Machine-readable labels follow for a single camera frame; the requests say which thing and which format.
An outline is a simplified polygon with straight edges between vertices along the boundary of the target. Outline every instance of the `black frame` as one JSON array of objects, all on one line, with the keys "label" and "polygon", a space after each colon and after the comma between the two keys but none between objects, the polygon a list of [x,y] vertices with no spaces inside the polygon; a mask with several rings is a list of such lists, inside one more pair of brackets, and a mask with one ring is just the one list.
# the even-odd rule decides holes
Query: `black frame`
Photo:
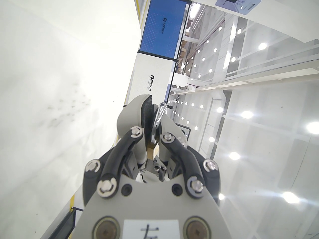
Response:
[{"label": "black frame", "polygon": [[138,53],[153,56],[153,57],[159,57],[159,58],[163,58],[163,59],[167,59],[167,60],[172,60],[174,62],[176,62],[178,60],[178,59],[175,59],[172,57],[165,57],[165,56],[161,56],[161,55],[157,55],[157,54],[153,54],[153,53],[149,53],[149,52],[145,52],[145,51],[141,51],[141,50],[138,50]]},{"label": "black frame", "polygon": [[67,239],[71,232],[73,231],[73,229],[75,228],[75,217],[76,217],[76,211],[81,211],[83,212],[83,209],[80,208],[76,208],[76,207],[72,207],[70,209],[70,211],[66,214],[66,216],[63,218],[63,220],[59,223],[59,225],[57,226],[57,228],[55,228],[55,230],[53,231],[53,233],[50,235],[49,239],[60,239],[59,236],[59,232],[63,229],[64,225],[67,224],[67,222],[70,220],[70,218],[72,218],[72,227],[71,229],[66,233],[65,237],[63,237],[64,239]]}]

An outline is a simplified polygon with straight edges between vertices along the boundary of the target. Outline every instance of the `metal screw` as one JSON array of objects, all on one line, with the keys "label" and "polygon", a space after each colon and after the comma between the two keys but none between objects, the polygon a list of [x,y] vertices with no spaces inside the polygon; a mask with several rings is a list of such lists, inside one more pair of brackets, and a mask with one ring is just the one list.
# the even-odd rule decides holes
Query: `metal screw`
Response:
[{"label": "metal screw", "polygon": [[206,166],[207,168],[209,168],[211,171],[215,170],[216,169],[216,165],[212,162],[212,161],[209,161],[206,163]]},{"label": "metal screw", "polygon": [[110,197],[117,188],[117,181],[114,177],[111,178],[111,180],[105,180],[105,181],[99,181],[96,191],[99,196],[103,198]]},{"label": "metal screw", "polygon": [[132,134],[134,136],[137,136],[139,134],[139,129],[137,129],[137,128],[132,129]]},{"label": "metal screw", "polygon": [[170,140],[172,140],[172,135],[171,135],[170,133],[166,133],[166,134],[164,135],[164,139],[170,141]]},{"label": "metal screw", "polygon": [[131,128],[131,138],[138,138],[142,134],[142,129],[138,126],[134,126]]},{"label": "metal screw", "polygon": [[194,191],[196,192],[201,192],[203,190],[203,184],[201,181],[196,180],[196,181],[192,181],[191,183],[191,187]]},{"label": "metal screw", "polygon": [[100,190],[102,192],[107,192],[107,191],[111,191],[112,190],[112,183],[109,180],[106,180],[102,183]]},{"label": "metal screw", "polygon": [[216,164],[216,162],[214,162],[211,159],[204,160],[203,166],[204,166],[205,171],[207,171],[207,172],[218,170],[218,165]]},{"label": "metal screw", "polygon": [[88,164],[85,166],[86,172],[98,172],[101,167],[101,163],[99,160],[91,160],[88,162]]}]

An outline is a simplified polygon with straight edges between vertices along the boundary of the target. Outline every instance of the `ceiling light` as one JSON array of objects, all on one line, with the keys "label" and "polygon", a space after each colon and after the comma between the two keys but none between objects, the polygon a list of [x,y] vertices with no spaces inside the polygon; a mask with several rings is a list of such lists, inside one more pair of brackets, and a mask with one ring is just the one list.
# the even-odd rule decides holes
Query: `ceiling light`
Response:
[{"label": "ceiling light", "polygon": [[299,198],[290,191],[284,192],[282,196],[287,203],[299,203]]},{"label": "ceiling light", "polygon": [[264,50],[267,47],[266,43],[261,43],[258,47],[259,50]]},{"label": "ceiling light", "polygon": [[311,122],[307,125],[307,130],[311,134],[319,134],[319,122]]},{"label": "ceiling light", "polygon": [[192,7],[190,8],[189,17],[194,19],[199,11],[200,4],[199,3],[193,3]]},{"label": "ceiling light", "polygon": [[250,119],[252,116],[254,116],[254,114],[251,111],[246,110],[241,114],[241,116],[245,119]]},{"label": "ceiling light", "polygon": [[230,30],[229,41],[233,41],[236,36],[236,26],[233,24]]},{"label": "ceiling light", "polygon": [[220,194],[218,195],[218,199],[223,200],[223,199],[225,199],[225,196],[224,196],[222,193],[220,193]]},{"label": "ceiling light", "polygon": [[236,161],[236,160],[238,160],[238,159],[240,158],[240,155],[239,155],[237,152],[231,152],[230,155],[229,155],[229,157],[230,157],[232,160]]}]

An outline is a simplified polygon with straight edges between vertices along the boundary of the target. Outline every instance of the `white wall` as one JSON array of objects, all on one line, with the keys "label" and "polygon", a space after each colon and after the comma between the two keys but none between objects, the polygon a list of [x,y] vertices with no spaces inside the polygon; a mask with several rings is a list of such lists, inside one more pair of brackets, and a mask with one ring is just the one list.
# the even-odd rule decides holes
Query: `white wall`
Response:
[{"label": "white wall", "polygon": [[[152,95],[153,104],[158,105],[164,102],[167,86],[171,82],[170,76],[173,65],[175,65],[175,62],[172,60],[141,53],[137,54],[126,104],[142,94]],[[154,79],[150,89],[151,75],[154,76]]]},{"label": "white wall", "polygon": [[134,0],[0,0],[0,8],[1,237],[40,238],[85,164],[114,142],[139,22]]}]

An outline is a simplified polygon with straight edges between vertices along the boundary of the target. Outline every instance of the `recessed downlight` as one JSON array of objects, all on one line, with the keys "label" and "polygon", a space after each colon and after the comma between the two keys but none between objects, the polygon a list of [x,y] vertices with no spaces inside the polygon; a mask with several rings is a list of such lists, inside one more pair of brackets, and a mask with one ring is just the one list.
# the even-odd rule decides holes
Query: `recessed downlight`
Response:
[{"label": "recessed downlight", "polygon": [[237,152],[231,152],[231,153],[229,154],[229,157],[230,157],[232,160],[234,160],[234,161],[240,159],[240,155],[239,155]]},{"label": "recessed downlight", "polygon": [[259,50],[264,50],[264,49],[266,49],[266,47],[267,47],[267,44],[266,44],[266,43],[261,43],[261,44],[259,45],[258,49],[259,49]]},{"label": "recessed downlight", "polygon": [[249,111],[249,110],[245,110],[245,111],[241,114],[241,116],[242,116],[243,118],[245,118],[245,119],[250,119],[250,118],[252,118],[252,116],[254,116],[254,114],[253,114],[251,111]]}]

